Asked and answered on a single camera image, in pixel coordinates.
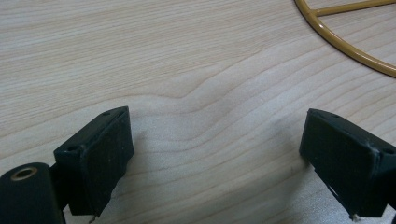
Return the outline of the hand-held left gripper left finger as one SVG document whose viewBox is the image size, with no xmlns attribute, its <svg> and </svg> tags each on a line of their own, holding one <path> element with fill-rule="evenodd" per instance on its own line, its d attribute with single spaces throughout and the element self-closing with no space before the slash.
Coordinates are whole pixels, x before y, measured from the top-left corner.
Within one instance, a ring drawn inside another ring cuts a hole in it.
<svg viewBox="0 0 396 224">
<path fill-rule="evenodd" d="M 129 108 L 98 115 L 54 150 L 61 204 L 74 216 L 100 216 L 133 155 Z"/>
</svg>

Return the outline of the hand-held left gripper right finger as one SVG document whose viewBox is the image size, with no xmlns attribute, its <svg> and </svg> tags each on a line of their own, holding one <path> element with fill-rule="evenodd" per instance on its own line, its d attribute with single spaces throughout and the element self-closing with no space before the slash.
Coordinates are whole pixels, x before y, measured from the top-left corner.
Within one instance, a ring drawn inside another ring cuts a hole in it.
<svg viewBox="0 0 396 224">
<path fill-rule="evenodd" d="M 300 154 L 353 217 L 396 209 L 396 147 L 333 113 L 307 111 Z"/>
</svg>

